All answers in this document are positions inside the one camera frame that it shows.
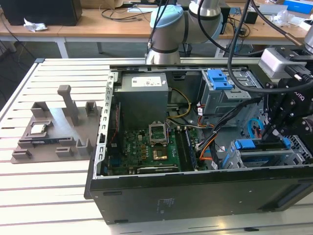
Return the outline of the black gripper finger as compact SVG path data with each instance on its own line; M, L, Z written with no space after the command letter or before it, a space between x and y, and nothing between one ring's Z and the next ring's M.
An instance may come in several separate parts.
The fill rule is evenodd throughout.
M277 131L282 136L311 134L313 132L313 119L310 115L303 118L280 118L279 124Z
M264 111L267 113L267 121L262 131L263 142L276 142L278 140L277 131L280 121L281 103L284 99L284 93L267 94L264 99Z

